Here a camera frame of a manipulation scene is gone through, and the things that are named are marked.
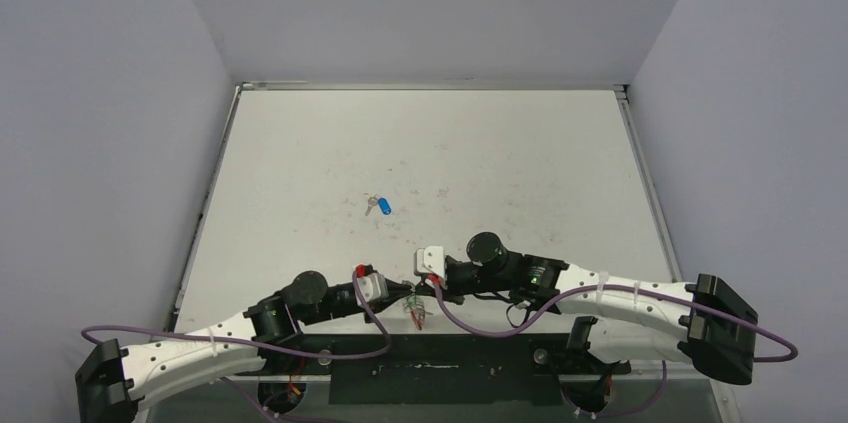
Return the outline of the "green capped key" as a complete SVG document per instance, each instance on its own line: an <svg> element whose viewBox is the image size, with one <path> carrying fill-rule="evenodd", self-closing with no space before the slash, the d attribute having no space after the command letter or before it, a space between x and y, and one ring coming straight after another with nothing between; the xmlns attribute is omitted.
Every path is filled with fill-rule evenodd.
<svg viewBox="0 0 848 423"><path fill-rule="evenodd" d="M426 304L424 300L413 296L405 299L404 308L409 312L426 312Z"/></svg>

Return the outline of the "metal keyring with red handle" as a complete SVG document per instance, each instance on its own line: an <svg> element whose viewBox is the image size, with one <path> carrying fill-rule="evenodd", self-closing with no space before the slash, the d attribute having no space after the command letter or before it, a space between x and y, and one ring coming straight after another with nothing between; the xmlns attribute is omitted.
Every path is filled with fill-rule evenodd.
<svg viewBox="0 0 848 423"><path fill-rule="evenodd" d="M409 316L413 326L417 331L422 331L425 327L426 318L430 315L427 311L426 303L422 296L415 292L415 287L412 287L411 292L404 297L402 308Z"/></svg>

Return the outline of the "blue capped key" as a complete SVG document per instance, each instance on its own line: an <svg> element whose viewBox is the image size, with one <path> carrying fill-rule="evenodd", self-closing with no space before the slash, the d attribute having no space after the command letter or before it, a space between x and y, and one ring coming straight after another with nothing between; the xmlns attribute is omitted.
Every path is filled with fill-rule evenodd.
<svg viewBox="0 0 848 423"><path fill-rule="evenodd" d="M392 213L388 200L378 195L372 195L367 198L364 215L369 216L374 211L379 211L383 215L390 215Z"/></svg>

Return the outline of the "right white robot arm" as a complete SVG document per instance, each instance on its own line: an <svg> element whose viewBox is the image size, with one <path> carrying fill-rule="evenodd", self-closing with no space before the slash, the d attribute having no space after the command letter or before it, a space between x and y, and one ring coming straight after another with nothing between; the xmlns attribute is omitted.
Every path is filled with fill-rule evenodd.
<svg viewBox="0 0 848 423"><path fill-rule="evenodd" d="M494 233L475 235L468 261L439 246L417 250L415 270L444 300L506 292L536 313L589 317L565 345L568 364L588 372L629 360L689 363L724 383L753 380L757 312L723 279L651 282L612 276L563 260L508 250Z"/></svg>

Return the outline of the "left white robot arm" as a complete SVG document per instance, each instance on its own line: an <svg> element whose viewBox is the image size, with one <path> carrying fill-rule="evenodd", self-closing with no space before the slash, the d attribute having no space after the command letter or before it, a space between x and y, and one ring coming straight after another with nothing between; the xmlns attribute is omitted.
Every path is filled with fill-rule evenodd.
<svg viewBox="0 0 848 423"><path fill-rule="evenodd" d="M123 346L99 341L96 328L82 330L94 348L75 374L83 422L132 422L137 413L182 391L265 366L290 371L298 359L346 360L329 349L302 349L303 326L377 313L411 295L410 284L386 279L372 266L357 266L346 283L331 286L305 271L243 312L190 333L151 332L151 342Z"/></svg>

